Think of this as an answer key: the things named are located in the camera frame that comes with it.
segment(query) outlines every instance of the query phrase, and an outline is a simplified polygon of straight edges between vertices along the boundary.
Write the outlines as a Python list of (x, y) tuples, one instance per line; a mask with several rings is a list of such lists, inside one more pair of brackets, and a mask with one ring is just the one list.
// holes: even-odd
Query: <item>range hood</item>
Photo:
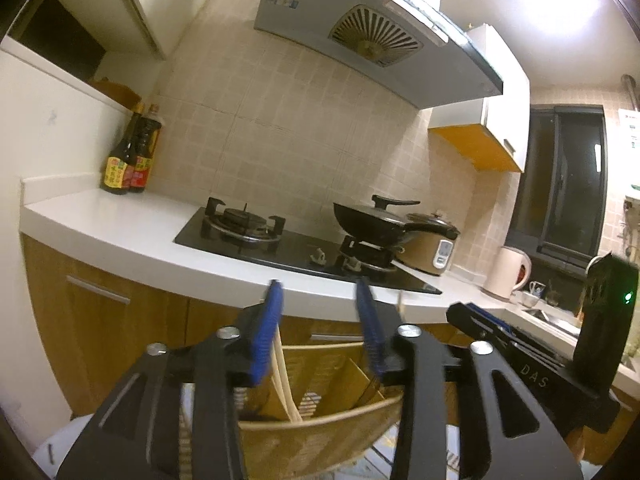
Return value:
[(417, 108), (502, 94), (502, 79), (439, 0), (260, 0), (255, 28), (311, 47)]

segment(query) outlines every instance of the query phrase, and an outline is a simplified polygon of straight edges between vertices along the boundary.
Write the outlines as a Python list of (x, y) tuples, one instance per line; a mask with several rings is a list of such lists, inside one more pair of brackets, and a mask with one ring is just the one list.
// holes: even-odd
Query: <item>vent grille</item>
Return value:
[(341, 17), (329, 38), (383, 68), (422, 48), (422, 43), (397, 23), (364, 5)]

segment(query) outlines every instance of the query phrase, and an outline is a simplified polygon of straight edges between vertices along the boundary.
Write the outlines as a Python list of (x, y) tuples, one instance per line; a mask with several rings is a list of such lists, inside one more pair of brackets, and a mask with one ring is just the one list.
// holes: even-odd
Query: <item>white kettle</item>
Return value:
[[(518, 280), (522, 267), (525, 269), (524, 277)], [(513, 247), (501, 247), (482, 288), (493, 296), (508, 300), (512, 292), (527, 283), (530, 275), (531, 260), (524, 252)]]

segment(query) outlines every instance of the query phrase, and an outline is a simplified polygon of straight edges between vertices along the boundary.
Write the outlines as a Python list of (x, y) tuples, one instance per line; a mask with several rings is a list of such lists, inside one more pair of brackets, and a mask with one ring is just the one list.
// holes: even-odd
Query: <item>gas stove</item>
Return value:
[(350, 236), (342, 244), (284, 229), (286, 220), (268, 219), (246, 210), (226, 208), (222, 200), (210, 198), (189, 220), (174, 243), (229, 258), (313, 276), (355, 282), (366, 276), (374, 286), (427, 294), (441, 294), (392, 264), (393, 253), (358, 243)]

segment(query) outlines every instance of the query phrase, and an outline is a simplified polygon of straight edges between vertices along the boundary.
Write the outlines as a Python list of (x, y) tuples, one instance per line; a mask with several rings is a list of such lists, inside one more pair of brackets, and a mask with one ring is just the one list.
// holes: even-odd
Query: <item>pipe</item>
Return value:
[(638, 108), (638, 98), (636, 97), (636, 80), (633, 79), (629, 74), (624, 74), (620, 79), (622, 84), (625, 86), (626, 92), (629, 94), (629, 99), (631, 99), (631, 105), (633, 109), (637, 112), (640, 111)]

